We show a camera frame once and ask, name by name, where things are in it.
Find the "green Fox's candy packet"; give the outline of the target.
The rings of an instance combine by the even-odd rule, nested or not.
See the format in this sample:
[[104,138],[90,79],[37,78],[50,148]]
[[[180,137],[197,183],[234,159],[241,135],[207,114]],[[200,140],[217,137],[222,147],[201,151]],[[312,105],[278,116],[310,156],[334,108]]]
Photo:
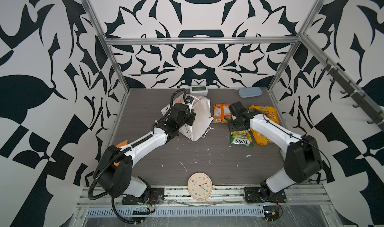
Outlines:
[[252,147],[252,137],[250,130],[231,132],[230,145]]

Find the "orange snack packet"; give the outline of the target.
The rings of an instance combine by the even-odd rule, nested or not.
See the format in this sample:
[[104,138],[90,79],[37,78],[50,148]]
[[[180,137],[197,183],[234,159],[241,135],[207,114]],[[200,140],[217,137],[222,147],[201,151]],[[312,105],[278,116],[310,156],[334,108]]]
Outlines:
[[227,124],[229,120],[232,119],[232,115],[229,109],[229,104],[214,104],[214,124]]

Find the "patterned paper gift bag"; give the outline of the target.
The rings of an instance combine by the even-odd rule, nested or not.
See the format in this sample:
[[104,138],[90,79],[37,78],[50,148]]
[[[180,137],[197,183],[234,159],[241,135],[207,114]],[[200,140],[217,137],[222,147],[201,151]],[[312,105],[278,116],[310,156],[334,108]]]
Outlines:
[[211,116],[211,101],[204,96],[194,96],[187,94],[187,100],[192,103],[188,106],[192,107],[193,112],[196,114],[195,120],[192,126],[185,124],[179,132],[193,142],[198,141],[200,138],[204,138],[209,130],[213,129],[210,124],[213,122]]

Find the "yellow snack packet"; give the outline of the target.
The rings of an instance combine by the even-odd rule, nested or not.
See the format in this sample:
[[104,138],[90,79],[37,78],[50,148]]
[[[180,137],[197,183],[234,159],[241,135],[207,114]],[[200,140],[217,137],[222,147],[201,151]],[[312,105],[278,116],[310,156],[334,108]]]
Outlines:
[[263,134],[255,131],[255,130],[252,130],[252,129],[251,129],[251,131],[252,131],[253,136],[254,136],[258,145],[266,146],[268,144],[273,144],[273,142],[270,139],[268,139],[267,137],[265,137]]
[[261,111],[263,114],[265,114],[271,121],[273,121],[276,124],[279,124],[279,118],[278,118],[278,113],[277,109],[272,107],[272,106],[255,106],[251,105],[249,109],[257,109]]

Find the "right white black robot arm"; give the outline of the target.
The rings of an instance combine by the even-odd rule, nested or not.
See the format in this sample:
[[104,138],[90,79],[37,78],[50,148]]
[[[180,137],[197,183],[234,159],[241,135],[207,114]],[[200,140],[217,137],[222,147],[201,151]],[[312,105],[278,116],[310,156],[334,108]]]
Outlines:
[[276,144],[285,154],[284,167],[261,182],[256,200],[271,202],[283,190],[309,179],[324,167],[321,151],[312,136],[295,134],[255,108],[247,109],[240,101],[229,106],[231,131],[254,130]]

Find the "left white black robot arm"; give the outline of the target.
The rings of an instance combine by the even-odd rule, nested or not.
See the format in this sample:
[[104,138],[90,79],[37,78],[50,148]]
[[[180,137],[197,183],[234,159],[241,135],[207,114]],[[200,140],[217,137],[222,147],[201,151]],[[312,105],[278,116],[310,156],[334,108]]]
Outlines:
[[146,201],[151,186],[139,177],[132,176],[134,166],[158,147],[164,146],[179,135],[184,125],[192,126],[196,114],[191,104],[176,103],[152,130],[138,140],[120,147],[109,146],[93,175],[89,186],[89,200],[97,200],[106,195],[111,198],[132,196]]

